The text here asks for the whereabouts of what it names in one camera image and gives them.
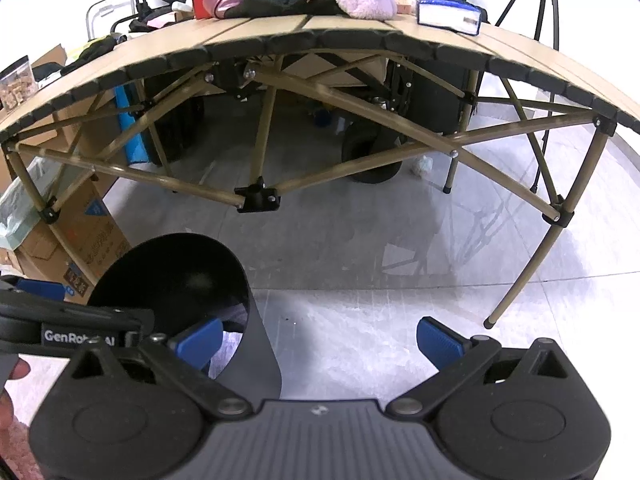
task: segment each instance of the gray floor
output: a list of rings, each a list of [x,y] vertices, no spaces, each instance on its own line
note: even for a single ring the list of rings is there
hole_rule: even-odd
[[[246,183],[257,104],[220,108],[226,116],[209,109],[211,134],[203,132],[173,168],[193,182],[231,189]],[[472,127],[491,122],[474,117]],[[268,183],[339,157],[340,137],[310,126],[295,108],[277,110],[271,141]],[[548,160],[565,196],[589,142],[588,128],[552,134]],[[536,168],[526,138],[473,151],[531,183]],[[434,155],[433,161],[427,181],[410,174],[405,163],[387,183],[342,179],[287,195],[281,209],[269,214],[239,215],[124,180],[106,202],[133,244],[169,232],[197,232],[236,253],[280,361],[285,398],[377,397],[386,403],[434,373],[415,346],[422,316],[464,335],[490,333],[505,346],[555,338],[612,424],[612,446],[598,478],[622,478],[619,472],[635,467],[632,451],[640,442],[632,361],[640,326],[640,173],[609,143],[570,227],[487,332],[482,320],[548,225],[535,209],[463,166],[452,195],[442,194],[449,159]],[[167,264],[179,265],[180,256]],[[35,373],[8,388],[20,396],[17,413],[26,421],[63,365],[28,360]]]

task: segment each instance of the ribbed gray panel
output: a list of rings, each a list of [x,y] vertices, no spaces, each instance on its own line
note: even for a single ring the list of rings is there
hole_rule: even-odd
[[[269,401],[217,426],[166,480],[471,480],[427,430],[386,418],[375,400]]]

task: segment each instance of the plastic jar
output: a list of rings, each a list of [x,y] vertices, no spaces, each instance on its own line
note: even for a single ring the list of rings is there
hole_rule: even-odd
[[[11,111],[38,91],[29,56],[24,56],[0,72],[0,101]]]

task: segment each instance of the table top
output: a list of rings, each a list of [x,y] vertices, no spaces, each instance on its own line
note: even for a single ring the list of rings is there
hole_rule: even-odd
[[[40,90],[0,121],[0,142],[35,121],[101,90],[209,61],[314,49],[393,52],[436,59],[526,81],[593,108],[640,133],[640,105],[561,52],[493,25],[478,36],[418,25],[414,16],[386,22],[343,16],[190,20],[134,38]]]

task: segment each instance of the finger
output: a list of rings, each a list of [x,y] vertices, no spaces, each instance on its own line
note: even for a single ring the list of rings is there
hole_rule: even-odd
[[[0,396],[0,431],[8,430],[14,422],[14,404],[6,392]]]
[[[31,372],[31,367],[27,361],[22,359],[18,360],[18,364],[15,365],[14,371],[11,374],[11,379],[21,379],[26,377]]]

